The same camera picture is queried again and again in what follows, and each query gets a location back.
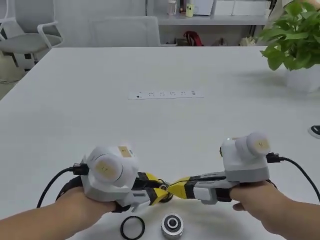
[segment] red bag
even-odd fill
[[[183,36],[186,38],[190,46],[195,46],[195,47],[203,46],[198,33],[196,33],[195,31],[186,31]]]

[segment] white power strip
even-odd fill
[[[191,98],[204,98],[200,91],[136,91],[130,92],[130,100],[140,99],[191,99]]]

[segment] hand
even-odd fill
[[[55,205],[74,216],[74,220],[78,221],[77,232],[91,227],[104,214],[116,209],[114,202],[99,202],[87,198],[82,187],[67,191],[56,201]]]
[[[239,202],[233,206],[234,210],[247,211],[273,234],[277,233],[277,223],[292,202],[266,181],[234,187],[230,191],[230,197]]]

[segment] white box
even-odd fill
[[[234,0],[217,0],[214,8],[214,15],[231,16],[234,10]]]
[[[194,15],[211,15],[212,6],[214,4],[214,0],[193,0]]]
[[[270,7],[270,1],[236,0],[232,11],[233,16],[264,16]]]

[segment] white shelf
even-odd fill
[[[168,16],[155,14],[159,25],[265,25],[268,19],[265,16],[196,16],[186,17],[184,14]]]

